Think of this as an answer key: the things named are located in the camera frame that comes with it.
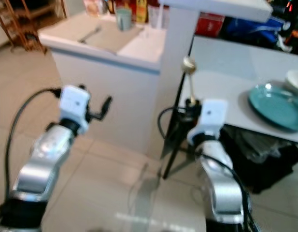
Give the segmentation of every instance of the white bowl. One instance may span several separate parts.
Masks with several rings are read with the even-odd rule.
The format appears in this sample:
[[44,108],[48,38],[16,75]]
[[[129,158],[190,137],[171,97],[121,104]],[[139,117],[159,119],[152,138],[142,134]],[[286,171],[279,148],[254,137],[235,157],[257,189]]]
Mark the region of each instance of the white bowl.
[[289,70],[286,75],[286,87],[298,94],[298,70]]

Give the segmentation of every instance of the tiled floor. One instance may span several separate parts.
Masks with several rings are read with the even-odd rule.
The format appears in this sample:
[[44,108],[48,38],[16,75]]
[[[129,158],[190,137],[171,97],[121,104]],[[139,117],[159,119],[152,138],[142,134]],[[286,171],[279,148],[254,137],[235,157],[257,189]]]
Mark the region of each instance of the tiled floor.
[[[3,150],[11,120],[34,91],[60,85],[47,54],[17,49],[0,51],[0,203],[3,198]],[[45,126],[57,119],[50,94],[25,110],[11,152],[11,179],[28,158],[29,148]],[[43,219],[46,232],[204,232],[205,220],[195,166],[181,154],[174,166],[184,168],[164,181],[161,163],[85,136],[78,138],[62,166],[57,187]],[[298,232],[298,165],[296,171],[253,196],[254,216],[265,232]]]

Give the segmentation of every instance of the shelf items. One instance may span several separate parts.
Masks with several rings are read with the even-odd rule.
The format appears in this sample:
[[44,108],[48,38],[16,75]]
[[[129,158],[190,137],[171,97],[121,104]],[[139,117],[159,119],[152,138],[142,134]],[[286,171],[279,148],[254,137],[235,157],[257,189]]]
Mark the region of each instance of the shelf items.
[[19,1],[23,3],[22,8],[14,8],[9,0],[0,0],[0,25],[13,46],[45,53],[46,47],[38,38],[38,30],[66,18],[64,1],[49,0],[48,4],[34,10],[28,8],[26,0]]

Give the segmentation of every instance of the robotic arm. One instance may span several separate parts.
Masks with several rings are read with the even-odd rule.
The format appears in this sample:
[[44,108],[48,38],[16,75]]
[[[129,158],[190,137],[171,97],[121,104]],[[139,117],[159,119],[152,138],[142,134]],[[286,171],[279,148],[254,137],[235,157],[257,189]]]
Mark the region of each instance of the robotic arm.
[[104,119],[112,98],[105,101],[99,114],[90,112],[89,100],[84,86],[62,89],[59,123],[51,123],[34,143],[9,199],[0,207],[0,232],[41,232],[41,221],[60,167],[68,158],[74,139],[87,131],[92,119]]
[[231,171],[232,161],[218,141],[226,112],[226,101],[203,100],[198,123],[187,134],[189,144],[202,154],[196,164],[208,232],[243,231],[242,189]]

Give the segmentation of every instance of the cup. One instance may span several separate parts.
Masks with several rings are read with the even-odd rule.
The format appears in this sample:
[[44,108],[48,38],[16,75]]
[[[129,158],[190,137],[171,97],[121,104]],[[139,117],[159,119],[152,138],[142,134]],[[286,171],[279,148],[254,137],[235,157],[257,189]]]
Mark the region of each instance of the cup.
[[125,7],[117,7],[115,11],[116,24],[121,31],[129,30],[131,28],[131,9]]

